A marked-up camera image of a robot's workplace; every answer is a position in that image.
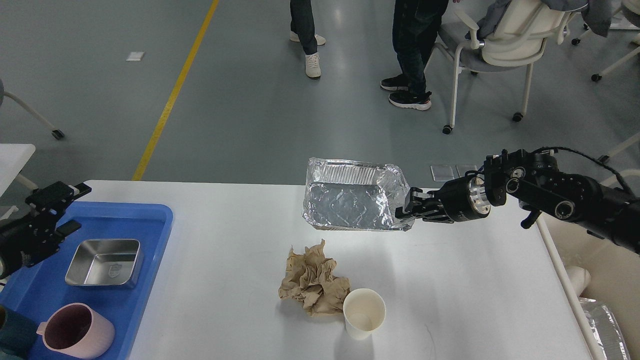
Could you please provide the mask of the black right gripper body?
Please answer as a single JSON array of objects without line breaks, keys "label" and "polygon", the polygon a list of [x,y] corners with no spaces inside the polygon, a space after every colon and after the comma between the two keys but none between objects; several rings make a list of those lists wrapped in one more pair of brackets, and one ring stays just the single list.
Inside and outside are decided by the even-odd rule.
[{"label": "black right gripper body", "polygon": [[445,214],[455,223],[487,218],[492,207],[485,182],[477,175],[446,182],[438,191],[438,199]]}]

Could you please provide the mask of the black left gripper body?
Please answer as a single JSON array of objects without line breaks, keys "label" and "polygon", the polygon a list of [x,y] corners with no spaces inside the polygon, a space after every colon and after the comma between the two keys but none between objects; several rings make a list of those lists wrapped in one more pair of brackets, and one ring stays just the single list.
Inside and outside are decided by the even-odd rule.
[{"label": "black left gripper body", "polygon": [[4,280],[23,267],[33,267],[59,251],[63,241],[57,234],[60,215],[25,215],[3,221],[0,257]]}]

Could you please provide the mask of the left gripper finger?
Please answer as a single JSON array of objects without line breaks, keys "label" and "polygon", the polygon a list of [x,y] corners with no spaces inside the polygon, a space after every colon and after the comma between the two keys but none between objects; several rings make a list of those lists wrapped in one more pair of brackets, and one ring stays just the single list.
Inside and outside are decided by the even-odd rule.
[{"label": "left gripper finger", "polygon": [[66,237],[73,234],[80,228],[82,228],[82,224],[77,222],[75,219],[70,219],[66,223],[56,228],[55,235],[57,235],[58,237],[61,237],[62,239],[65,239]]},{"label": "left gripper finger", "polygon": [[84,182],[75,186],[57,181],[37,189],[25,199],[29,212],[23,217],[35,226],[55,226],[66,210],[78,198],[89,194],[92,188]]}]

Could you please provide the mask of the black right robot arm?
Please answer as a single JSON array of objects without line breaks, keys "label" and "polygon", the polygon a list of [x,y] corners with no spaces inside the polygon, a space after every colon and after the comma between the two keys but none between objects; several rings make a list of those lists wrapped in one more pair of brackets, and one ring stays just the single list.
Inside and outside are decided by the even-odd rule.
[{"label": "black right robot arm", "polygon": [[553,154],[558,150],[557,146],[542,146],[532,152],[503,150],[489,155],[478,170],[449,180],[441,189],[411,187],[394,216],[428,223],[462,223],[487,218],[493,207],[502,207],[512,196],[529,212],[520,224],[524,229],[540,214],[547,214],[639,253],[639,198],[622,174],[611,170],[619,186],[608,187],[585,175],[562,172]]}]

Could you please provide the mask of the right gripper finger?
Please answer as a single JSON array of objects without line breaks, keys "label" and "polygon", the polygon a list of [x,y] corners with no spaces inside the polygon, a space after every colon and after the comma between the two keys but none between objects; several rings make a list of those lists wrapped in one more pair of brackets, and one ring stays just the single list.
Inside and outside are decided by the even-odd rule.
[{"label": "right gripper finger", "polygon": [[432,211],[443,209],[439,190],[423,190],[421,187],[410,187],[405,197],[404,211]]},{"label": "right gripper finger", "polygon": [[425,223],[446,223],[446,213],[441,205],[421,205],[410,210],[396,207],[394,216],[397,219],[420,219]]}]

